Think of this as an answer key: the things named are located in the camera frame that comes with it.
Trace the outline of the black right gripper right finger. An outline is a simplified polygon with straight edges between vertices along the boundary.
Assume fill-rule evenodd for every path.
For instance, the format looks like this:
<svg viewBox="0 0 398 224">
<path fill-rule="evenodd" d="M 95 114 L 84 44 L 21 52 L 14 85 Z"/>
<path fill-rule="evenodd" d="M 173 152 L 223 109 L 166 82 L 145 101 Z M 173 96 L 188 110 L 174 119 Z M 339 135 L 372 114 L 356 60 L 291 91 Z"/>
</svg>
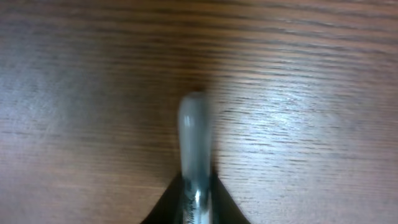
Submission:
<svg viewBox="0 0 398 224">
<path fill-rule="evenodd" d="M 213 170 L 211 175 L 213 224 L 250 224 Z"/>
</svg>

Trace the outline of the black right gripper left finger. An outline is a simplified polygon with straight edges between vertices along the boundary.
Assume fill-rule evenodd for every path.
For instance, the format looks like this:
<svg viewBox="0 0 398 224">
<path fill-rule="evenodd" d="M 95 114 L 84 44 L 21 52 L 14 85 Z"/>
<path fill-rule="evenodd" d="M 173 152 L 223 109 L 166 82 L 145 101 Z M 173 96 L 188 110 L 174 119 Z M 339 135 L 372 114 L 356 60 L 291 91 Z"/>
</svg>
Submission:
<svg viewBox="0 0 398 224">
<path fill-rule="evenodd" d="M 182 223 L 183 179 L 178 173 L 141 224 Z"/>
</svg>

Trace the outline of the black grey marker pen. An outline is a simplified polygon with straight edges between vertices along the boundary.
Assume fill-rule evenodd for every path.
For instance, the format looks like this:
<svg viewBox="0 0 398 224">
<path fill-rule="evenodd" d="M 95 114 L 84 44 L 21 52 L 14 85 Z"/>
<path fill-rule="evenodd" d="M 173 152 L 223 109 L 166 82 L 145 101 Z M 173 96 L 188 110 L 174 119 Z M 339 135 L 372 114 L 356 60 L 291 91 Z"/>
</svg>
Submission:
<svg viewBox="0 0 398 224">
<path fill-rule="evenodd" d="M 191 92 L 178 111 L 183 223 L 211 224 L 211 137 L 206 96 Z"/>
</svg>

